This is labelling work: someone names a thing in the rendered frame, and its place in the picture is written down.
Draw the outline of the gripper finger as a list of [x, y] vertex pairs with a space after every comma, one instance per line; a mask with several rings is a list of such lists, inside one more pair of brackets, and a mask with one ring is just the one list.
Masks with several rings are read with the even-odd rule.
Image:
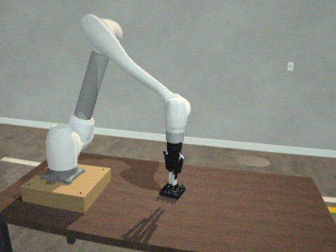
[[174, 162], [173, 159], [171, 158], [171, 152], [169, 154], [167, 153], [167, 150], [163, 151], [164, 156], [165, 156], [165, 164], [166, 164], [166, 169], [169, 171], [169, 184], [172, 183], [173, 180], [173, 169], [174, 169]]
[[182, 164], [185, 160], [185, 157], [183, 157], [181, 154], [179, 156], [179, 159], [175, 159], [175, 154], [173, 154], [173, 162], [174, 162], [174, 169], [173, 169], [173, 180], [172, 180], [172, 186], [177, 184], [177, 176], [179, 173], [181, 173], [182, 170]]

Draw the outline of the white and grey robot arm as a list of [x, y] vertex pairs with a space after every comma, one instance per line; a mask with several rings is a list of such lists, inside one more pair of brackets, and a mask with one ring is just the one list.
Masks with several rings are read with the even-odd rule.
[[80, 21], [80, 28], [91, 43], [92, 52], [75, 112], [68, 117], [66, 123], [53, 125], [46, 136], [48, 171], [41, 175], [41, 180], [48, 180], [50, 184], [71, 184], [86, 172], [85, 168], [78, 167], [77, 160], [80, 152], [94, 137], [92, 114], [109, 59], [163, 100], [166, 109], [166, 140], [169, 143], [179, 144], [184, 141], [185, 124], [190, 115], [187, 100], [179, 94], [171, 93], [129, 58], [120, 45], [122, 29], [119, 24], [87, 14]]

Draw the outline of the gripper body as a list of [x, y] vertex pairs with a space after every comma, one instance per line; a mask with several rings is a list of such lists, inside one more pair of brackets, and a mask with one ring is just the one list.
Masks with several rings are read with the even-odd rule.
[[178, 159], [180, 154], [182, 154], [181, 149], [182, 149], [182, 142], [179, 144], [172, 144], [167, 142], [167, 153], [169, 154], [169, 152], [171, 152], [171, 158], [173, 158], [173, 154], [175, 154], [175, 159]]

